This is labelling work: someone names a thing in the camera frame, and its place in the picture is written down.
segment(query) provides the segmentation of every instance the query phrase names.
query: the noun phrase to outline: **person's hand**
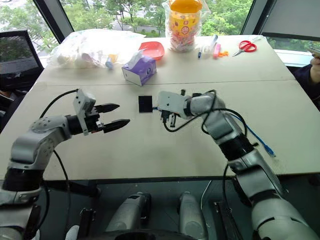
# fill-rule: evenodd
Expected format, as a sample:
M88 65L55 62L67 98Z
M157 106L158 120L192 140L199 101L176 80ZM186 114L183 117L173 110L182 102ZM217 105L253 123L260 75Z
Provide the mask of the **person's hand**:
M314 84L320 83L320 59L319 58L312 58L310 63L312 67L310 69L310 78Z

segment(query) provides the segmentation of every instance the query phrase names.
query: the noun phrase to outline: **blue cable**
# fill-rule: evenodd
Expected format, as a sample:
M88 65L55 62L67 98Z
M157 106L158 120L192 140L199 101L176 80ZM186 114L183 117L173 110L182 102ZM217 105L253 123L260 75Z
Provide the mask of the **blue cable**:
M238 120L241 121L241 119L239 117L237 117L236 115L233 115L232 113L230 113L230 115ZM272 157L276 157L275 152L267 145L265 144L265 142L248 126L246 125L246 127L248 128L248 130L250 131L250 133L252 133L253 136L255 136L255 138L263 145L265 151Z

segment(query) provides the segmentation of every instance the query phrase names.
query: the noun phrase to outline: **tissue box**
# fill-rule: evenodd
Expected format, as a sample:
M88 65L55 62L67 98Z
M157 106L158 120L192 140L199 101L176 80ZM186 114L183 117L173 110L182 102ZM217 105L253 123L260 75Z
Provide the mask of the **tissue box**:
M125 80L142 86L157 72L156 60L143 55L132 68L126 63L122 67L122 72Z

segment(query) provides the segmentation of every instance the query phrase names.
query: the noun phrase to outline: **office chair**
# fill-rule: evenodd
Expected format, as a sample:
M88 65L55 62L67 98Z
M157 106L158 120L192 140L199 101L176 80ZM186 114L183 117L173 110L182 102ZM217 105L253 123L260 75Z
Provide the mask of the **office chair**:
M10 101L0 94L0 132L43 70L27 30L0 32L0 90L17 95Z
M0 116L0 133L7 125L11 116L14 114L24 97L24 95L21 95L17 99L12 100L11 98L0 95L0 111L5 112L4 115Z

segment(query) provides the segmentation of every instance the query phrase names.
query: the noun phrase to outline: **scissors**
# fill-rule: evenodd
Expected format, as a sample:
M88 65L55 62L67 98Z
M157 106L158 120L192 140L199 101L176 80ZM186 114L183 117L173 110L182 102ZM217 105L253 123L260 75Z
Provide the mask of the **scissors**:
M232 55L232 57L239 55L240 53L252 53L257 50L257 45L253 44L251 41L244 40L239 44L239 50Z

